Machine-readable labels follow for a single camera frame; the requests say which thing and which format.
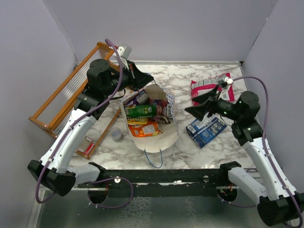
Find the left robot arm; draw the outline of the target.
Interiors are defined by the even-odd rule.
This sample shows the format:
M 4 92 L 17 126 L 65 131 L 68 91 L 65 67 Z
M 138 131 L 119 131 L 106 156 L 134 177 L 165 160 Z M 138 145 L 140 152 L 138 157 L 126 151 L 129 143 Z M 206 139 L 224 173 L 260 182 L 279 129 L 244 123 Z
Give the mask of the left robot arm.
M 132 61 L 127 68 L 115 70 L 108 60 L 96 59 L 86 72 L 87 84 L 77 97 L 70 117 L 61 134 L 50 149 L 40 158 L 31 160 L 28 171 L 37 181 L 59 196 L 67 195 L 78 184 L 89 182 L 98 188 L 105 176 L 99 165 L 88 164 L 74 169 L 68 166 L 72 156 L 88 130 L 97 122 L 110 100 L 125 88 L 138 91 L 154 78 L 141 72 Z

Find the blue Kettle chips bag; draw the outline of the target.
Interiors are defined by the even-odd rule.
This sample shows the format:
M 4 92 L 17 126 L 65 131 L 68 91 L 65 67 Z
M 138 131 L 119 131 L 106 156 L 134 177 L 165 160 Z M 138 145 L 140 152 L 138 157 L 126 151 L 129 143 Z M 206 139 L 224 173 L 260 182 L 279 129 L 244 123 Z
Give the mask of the blue Kettle chips bag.
M 186 131 L 196 145 L 202 149 L 226 129 L 227 125 L 215 115 L 204 116 L 200 121 L 195 119 L 186 126 Z

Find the brown chocolate candy pack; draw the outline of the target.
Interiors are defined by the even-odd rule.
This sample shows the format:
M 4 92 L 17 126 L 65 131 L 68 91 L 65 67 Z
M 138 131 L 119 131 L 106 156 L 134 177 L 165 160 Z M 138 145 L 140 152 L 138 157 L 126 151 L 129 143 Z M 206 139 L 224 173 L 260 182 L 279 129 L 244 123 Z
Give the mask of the brown chocolate candy pack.
M 169 119 L 165 116 L 154 116 L 151 118 L 151 120 L 159 124 L 170 124 Z

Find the pink snack bag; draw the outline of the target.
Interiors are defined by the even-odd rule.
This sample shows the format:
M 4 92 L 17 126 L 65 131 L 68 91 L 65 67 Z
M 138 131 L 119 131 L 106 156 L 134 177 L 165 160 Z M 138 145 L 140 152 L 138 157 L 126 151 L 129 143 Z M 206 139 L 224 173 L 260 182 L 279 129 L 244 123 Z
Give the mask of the pink snack bag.
M 222 77 L 231 78 L 230 73 L 224 73 L 220 76 L 216 76 L 209 79 L 203 79 L 198 82 L 192 80 L 190 84 L 191 98 L 195 98 L 199 95 L 203 95 L 211 91 L 213 88 L 216 87 L 216 85 L 218 84 L 218 80 Z M 230 86 L 228 90 L 225 90 L 223 93 L 221 93 L 221 98 L 229 102 L 235 101 L 235 95 L 232 86 Z

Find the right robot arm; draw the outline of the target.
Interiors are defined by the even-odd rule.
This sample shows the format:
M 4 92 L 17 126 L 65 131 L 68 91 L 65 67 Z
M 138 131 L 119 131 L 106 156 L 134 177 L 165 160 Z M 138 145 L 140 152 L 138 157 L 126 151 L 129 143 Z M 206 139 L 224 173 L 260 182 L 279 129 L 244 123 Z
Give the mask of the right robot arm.
M 235 103 L 231 103 L 220 98 L 220 91 L 215 87 L 193 101 L 197 105 L 186 107 L 185 111 L 196 119 L 201 121 L 206 116 L 219 114 L 233 121 L 232 133 L 250 156 L 263 181 L 257 182 L 237 162 L 229 162 L 220 166 L 223 171 L 218 174 L 219 182 L 224 186 L 233 183 L 242 189 L 255 203 L 267 226 L 299 219 L 301 227 L 304 223 L 304 195 L 285 176 L 270 150 L 264 129 L 255 120 L 260 110 L 258 96 L 245 91 Z

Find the yellow M&M candy pack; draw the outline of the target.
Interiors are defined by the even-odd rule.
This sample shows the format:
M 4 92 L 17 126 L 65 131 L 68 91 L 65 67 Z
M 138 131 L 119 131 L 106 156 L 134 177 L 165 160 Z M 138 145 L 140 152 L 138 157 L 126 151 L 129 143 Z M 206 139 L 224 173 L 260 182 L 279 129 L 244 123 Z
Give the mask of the yellow M&M candy pack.
M 127 118 L 128 125 L 145 125 L 147 123 L 148 118 L 146 117 Z

